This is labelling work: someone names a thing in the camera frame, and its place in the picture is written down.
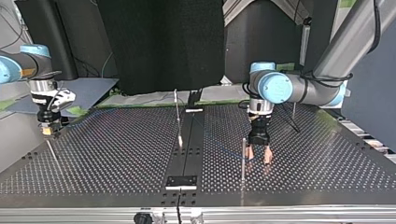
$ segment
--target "metal bracket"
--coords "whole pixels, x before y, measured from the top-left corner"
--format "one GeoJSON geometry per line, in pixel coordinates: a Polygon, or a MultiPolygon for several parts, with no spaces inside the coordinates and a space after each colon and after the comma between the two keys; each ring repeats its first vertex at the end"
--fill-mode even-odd
{"type": "Polygon", "coordinates": [[[169,176],[166,181],[166,190],[196,190],[197,176],[196,175],[182,175],[169,176]]]}

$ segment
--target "black cable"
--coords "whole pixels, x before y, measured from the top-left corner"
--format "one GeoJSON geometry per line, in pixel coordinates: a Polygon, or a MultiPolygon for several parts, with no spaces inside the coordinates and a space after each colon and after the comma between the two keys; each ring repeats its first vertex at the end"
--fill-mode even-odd
{"type": "Polygon", "coordinates": [[[375,35],[374,35],[373,45],[371,46],[367,54],[375,50],[376,47],[378,47],[379,42],[381,40],[381,17],[378,8],[378,2],[376,0],[373,1],[374,1],[374,17],[375,17],[375,35]]]}
{"type": "Polygon", "coordinates": [[[239,107],[240,109],[248,109],[248,103],[249,103],[249,102],[250,102],[249,100],[240,101],[240,102],[238,103],[238,107],[239,107]]]}
{"type": "Polygon", "coordinates": [[[296,22],[296,19],[297,19],[297,12],[298,12],[298,7],[300,6],[300,3],[301,3],[301,0],[298,0],[296,10],[294,11],[294,19],[293,19],[294,23],[296,22]]]}
{"type": "Polygon", "coordinates": [[[87,63],[87,62],[85,62],[85,61],[82,61],[81,59],[79,59],[78,57],[76,57],[76,56],[74,56],[74,55],[73,55],[73,58],[74,58],[76,61],[78,61],[79,63],[81,63],[83,66],[85,66],[85,71],[87,72],[87,76],[88,76],[88,73],[91,74],[91,75],[93,75],[93,76],[95,76],[95,77],[99,77],[99,76],[100,76],[99,70],[97,70],[97,69],[96,69],[95,67],[93,67],[91,64],[89,64],[89,63],[87,63]]]}
{"type": "Polygon", "coordinates": [[[242,84],[242,90],[249,96],[252,96],[254,98],[261,98],[259,94],[254,93],[251,89],[250,89],[250,84],[248,82],[245,82],[242,84]]]}
{"type": "Polygon", "coordinates": [[[282,108],[283,108],[283,110],[285,111],[286,115],[287,115],[287,116],[289,117],[289,119],[291,120],[292,124],[289,123],[289,122],[287,122],[286,120],[285,120],[285,121],[290,125],[291,128],[294,129],[295,132],[300,133],[300,132],[301,132],[300,127],[299,127],[298,124],[294,121],[294,119],[289,115],[289,112],[288,112],[288,110],[286,109],[285,104],[281,104],[281,105],[282,105],[282,108]]]}
{"type": "Polygon", "coordinates": [[[317,83],[319,83],[320,85],[325,86],[325,87],[338,88],[338,87],[340,87],[340,85],[332,86],[332,85],[329,85],[329,84],[326,84],[323,82],[343,82],[343,81],[352,79],[353,74],[351,73],[351,74],[347,75],[346,77],[315,77],[313,71],[311,70],[304,74],[301,74],[300,77],[305,80],[316,81],[317,83]]]}
{"type": "Polygon", "coordinates": [[[15,40],[14,40],[14,41],[12,41],[11,43],[9,43],[9,44],[7,44],[7,45],[5,45],[5,46],[1,47],[1,48],[0,48],[0,50],[1,50],[1,49],[5,49],[5,48],[8,48],[9,46],[11,46],[11,45],[13,45],[13,44],[17,43],[17,42],[18,42],[18,40],[20,40],[20,39],[21,39],[22,35],[23,35],[23,27],[22,27],[22,25],[21,25],[21,33],[18,35],[17,39],[15,39],[15,40]]]}

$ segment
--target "black curtain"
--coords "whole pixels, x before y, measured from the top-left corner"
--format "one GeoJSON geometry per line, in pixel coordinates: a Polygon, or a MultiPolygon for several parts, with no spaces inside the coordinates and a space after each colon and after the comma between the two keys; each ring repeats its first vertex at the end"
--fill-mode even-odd
{"type": "Polygon", "coordinates": [[[97,3],[124,93],[196,90],[224,75],[222,0],[97,3]]]}

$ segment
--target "cable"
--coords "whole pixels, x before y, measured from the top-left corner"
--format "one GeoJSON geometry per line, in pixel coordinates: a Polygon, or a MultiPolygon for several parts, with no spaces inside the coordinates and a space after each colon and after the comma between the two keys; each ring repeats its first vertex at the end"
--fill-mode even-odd
{"type": "Polygon", "coordinates": [[[9,46],[12,46],[13,44],[17,43],[18,40],[21,39],[22,35],[23,35],[23,27],[22,27],[22,25],[21,25],[21,32],[20,32],[20,34],[18,35],[18,37],[17,37],[14,41],[12,41],[11,43],[9,43],[9,44],[7,44],[7,45],[1,47],[0,50],[1,50],[1,49],[5,49],[5,48],[8,48],[9,46]]]}
{"type": "Polygon", "coordinates": [[[300,6],[301,0],[298,0],[297,2],[297,6],[296,6],[296,10],[294,11],[294,23],[296,23],[296,19],[297,19],[297,12],[298,12],[298,7],[300,6]]]}
{"type": "Polygon", "coordinates": [[[15,35],[19,35],[19,33],[14,29],[14,27],[12,27],[11,23],[9,23],[9,21],[7,20],[6,17],[4,17],[1,13],[0,16],[4,19],[4,21],[6,22],[6,24],[9,26],[9,28],[11,28],[11,30],[15,33],[15,35]]]}
{"type": "Polygon", "coordinates": [[[81,59],[79,59],[78,57],[76,57],[76,56],[74,56],[74,55],[73,55],[73,58],[74,58],[76,61],[78,61],[79,63],[82,63],[82,65],[85,67],[85,71],[87,72],[87,77],[88,77],[88,73],[94,75],[95,77],[99,77],[99,76],[100,76],[99,71],[98,71],[94,66],[92,66],[91,64],[89,64],[89,63],[87,63],[87,62],[85,62],[85,61],[82,61],[81,59]],[[94,70],[96,74],[94,74],[93,72],[91,72],[91,71],[88,69],[88,67],[90,67],[92,70],[94,70]]]}
{"type": "Polygon", "coordinates": [[[349,75],[347,75],[346,77],[315,77],[313,71],[308,71],[304,74],[301,74],[300,77],[302,79],[305,80],[311,80],[311,81],[316,81],[318,84],[325,86],[325,87],[329,87],[329,88],[338,88],[340,87],[340,85],[338,86],[332,86],[323,82],[343,82],[343,81],[347,81],[353,78],[353,74],[350,73],[349,75]]]}
{"type": "Polygon", "coordinates": [[[58,96],[59,92],[61,92],[63,86],[64,86],[64,82],[62,81],[61,87],[60,87],[59,90],[56,92],[56,94],[53,96],[53,98],[50,100],[49,106],[47,107],[47,110],[50,110],[50,108],[52,107],[53,102],[55,101],[55,98],[58,96]]]}
{"type": "Polygon", "coordinates": [[[258,93],[255,93],[250,89],[250,83],[248,82],[242,84],[242,90],[249,96],[252,96],[254,98],[261,98],[258,93]]]}
{"type": "Polygon", "coordinates": [[[298,124],[294,121],[294,118],[292,118],[292,117],[289,115],[289,112],[288,112],[288,110],[286,109],[285,104],[281,104],[281,105],[282,105],[282,108],[283,108],[283,110],[285,111],[286,115],[288,115],[289,119],[291,120],[292,124],[289,123],[289,122],[287,122],[286,120],[285,120],[285,121],[290,125],[291,128],[294,129],[294,131],[296,131],[297,133],[300,133],[300,132],[301,132],[300,127],[299,127],[298,124]]]}
{"type": "Polygon", "coordinates": [[[373,0],[373,1],[374,1],[374,17],[375,17],[375,35],[374,35],[373,45],[371,46],[367,54],[375,50],[376,47],[378,47],[379,42],[381,40],[381,16],[379,13],[377,0],[373,0]]]}
{"type": "Polygon", "coordinates": [[[248,109],[248,104],[249,104],[249,100],[243,100],[243,101],[240,101],[239,103],[238,103],[238,107],[240,108],[240,109],[248,109]]]}
{"type": "Polygon", "coordinates": [[[105,63],[103,64],[103,67],[102,67],[102,78],[103,78],[103,75],[104,75],[104,73],[105,73],[106,65],[107,65],[108,61],[110,60],[111,56],[113,56],[113,52],[111,52],[110,55],[108,55],[108,57],[107,57],[105,63]]]}

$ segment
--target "gray panel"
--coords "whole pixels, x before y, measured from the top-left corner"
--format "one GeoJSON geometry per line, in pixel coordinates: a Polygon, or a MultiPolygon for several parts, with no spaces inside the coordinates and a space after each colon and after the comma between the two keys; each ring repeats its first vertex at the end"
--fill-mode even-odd
{"type": "Polygon", "coordinates": [[[176,139],[173,107],[94,111],[53,142],[59,160],[41,146],[0,175],[0,207],[165,205],[176,139]]]}
{"type": "Polygon", "coordinates": [[[202,161],[199,189],[193,192],[196,206],[396,202],[396,166],[360,147],[358,137],[315,106],[298,105],[300,133],[289,126],[282,108],[275,108],[269,130],[273,164],[265,166],[262,149],[254,148],[245,185],[241,148],[250,130],[246,111],[237,105],[206,106],[204,111],[204,156],[188,157],[186,162],[186,172],[191,172],[189,164],[202,161]]]}
{"type": "MultiPolygon", "coordinates": [[[[100,98],[102,98],[116,83],[114,78],[79,78],[72,81],[65,81],[64,88],[69,89],[76,94],[76,101],[71,106],[80,106],[82,109],[90,109],[100,98]]],[[[7,111],[36,114],[38,106],[32,101],[32,96],[29,94],[23,99],[20,99],[14,105],[7,108],[7,111]]],[[[78,115],[71,114],[62,110],[62,116],[76,118],[78,115]]]]}
{"type": "Polygon", "coordinates": [[[353,69],[342,113],[391,149],[396,148],[396,21],[382,35],[376,50],[353,69]]]}

